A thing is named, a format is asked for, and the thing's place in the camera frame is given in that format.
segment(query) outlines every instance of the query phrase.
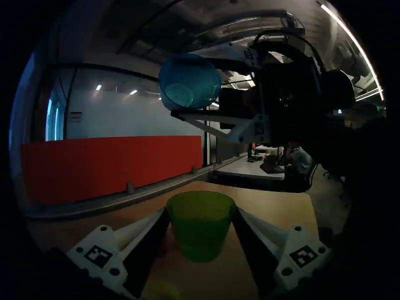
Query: floor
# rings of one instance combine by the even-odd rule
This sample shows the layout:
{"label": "floor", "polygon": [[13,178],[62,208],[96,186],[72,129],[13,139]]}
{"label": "floor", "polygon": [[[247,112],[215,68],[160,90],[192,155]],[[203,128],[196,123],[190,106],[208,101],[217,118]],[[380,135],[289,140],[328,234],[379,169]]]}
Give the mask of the floor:
{"label": "floor", "polygon": [[334,178],[324,176],[321,165],[315,171],[312,187],[306,192],[314,206],[318,226],[330,227],[334,234],[339,234],[346,223],[350,211],[349,200],[340,198],[343,193],[342,183]]}

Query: white wall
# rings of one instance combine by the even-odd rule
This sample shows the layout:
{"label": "white wall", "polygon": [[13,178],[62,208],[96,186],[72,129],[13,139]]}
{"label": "white wall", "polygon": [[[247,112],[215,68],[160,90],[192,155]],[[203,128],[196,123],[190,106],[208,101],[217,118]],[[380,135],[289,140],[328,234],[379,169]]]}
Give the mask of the white wall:
{"label": "white wall", "polygon": [[68,115],[66,138],[201,136],[203,140],[204,131],[172,117],[158,97],[73,89],[68,111],[82,115],[81,122]]}

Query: ceiling light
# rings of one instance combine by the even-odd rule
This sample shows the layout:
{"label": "ceiling light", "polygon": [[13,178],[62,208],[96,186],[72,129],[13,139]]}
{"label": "ceiling light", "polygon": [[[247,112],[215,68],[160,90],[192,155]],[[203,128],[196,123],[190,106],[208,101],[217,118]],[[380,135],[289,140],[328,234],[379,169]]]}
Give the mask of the ceiling light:
{"label": "ceiling light", "polygon": [[362,96],[364,96],[364,97],[355,98],[355,101],[357,102],[357,101],[360,101],[360,100],[364,100],[364,99],[369,98],[369,97],[371,97],[371,96],[373,96],[373,95],[379,94],[380,92],[382,92],[382,89],[381,89],[380,91],[377,90],[376,92],[374,92],[374,93],[372,93],[372,94],[369,94],[369,95],[366,95],[366,96],[362,95]]}
{"label": "ceiling light", "polygon": [[359,101],[359,100],[371,97],[378,93],[379,93],[378,88],[371,89],[370,91],[367,91],[366,93],[363,93],[362,95],[355,97],[355,101]]}
{"label": "ceiling light", "polygon": [[317,1],[317,3],[321,6],[321,8],[326,11],[326,13],[328,15],[330,15],[339,25],[340,27],[343,28],[343,30],[347,33],[347,35],[350,37],[350,39],[353,41],[353,43],[356,45],[356,47],[358,48],[359,52],[361,53],[362,57],[364,58],[369,70],[371,71],[372,77],[376,82],[376,86],[379,89],[378,93],[380,95],[380,99],[383,101],[384,100],[384,94],[382,93],[382,89],[381,86],[378,82],[378,77],[377,74],[374,71],[374,68],[372,67],[372,64],[370,62],[370,60],[367,57],[367,54],[364,52],[364,49],[361,48],[361,45],[359,44],[359,42],[356,40],[356,38],[354,37],[354,35],[350,32],[350,30],[346,27],[346,25],[329,9],[327,8],[324,4],[321,4]]}

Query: desk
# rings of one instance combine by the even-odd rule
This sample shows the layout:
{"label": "desk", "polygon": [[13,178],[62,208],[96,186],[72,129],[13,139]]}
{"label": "desk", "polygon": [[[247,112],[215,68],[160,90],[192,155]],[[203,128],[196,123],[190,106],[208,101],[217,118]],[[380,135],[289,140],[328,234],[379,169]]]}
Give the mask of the desk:
{"label": "desk", "polygon": [[[163,208],[168,199],[187,191],[213,191],[231,197],[246,212],[288,230],[302,225],[316,237],[317,221],[310,197],[305,193],[252,190],[194,181],[155,198],[101,215],[70,221],[28,222],[27,226],[42,250],[51,246],[68,251],[93,229],[107,224],[113,229],[140,220]],[[168,241],[172,233],[167,232]],[[209,263],[186,260],[177,245],[168,242],[165,257],[156,259],[149,279],[164,279],[180,291],[181,299],[257,299],[242,247],[231,225],[221,255]]]}
{"label": "desk", "polygon": [[260,166],[263,160],[248,162],[247,156],[238,159],[226,166],[216,170],[216,172],[246,178],[266,179],[266,180],[284,180],[285,173],[270,174],[263,171]]}

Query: office chair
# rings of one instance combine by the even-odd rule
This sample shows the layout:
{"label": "office chair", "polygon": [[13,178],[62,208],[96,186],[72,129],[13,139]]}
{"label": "office chair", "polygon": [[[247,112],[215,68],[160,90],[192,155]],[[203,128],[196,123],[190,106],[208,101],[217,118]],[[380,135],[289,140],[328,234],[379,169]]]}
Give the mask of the office chair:
{"label": "office chair", "polygon": [[311,188],[311,186],[313,185],[314,173],[316,172],[316,170],[318,168],[318,164],[314,159],[312,160],[312,163],[313,163],[313,166],[310,168],[310,171],[305,176],[305,187],[306,187],[306,190],[304,190],[304,192],[308,191]]}

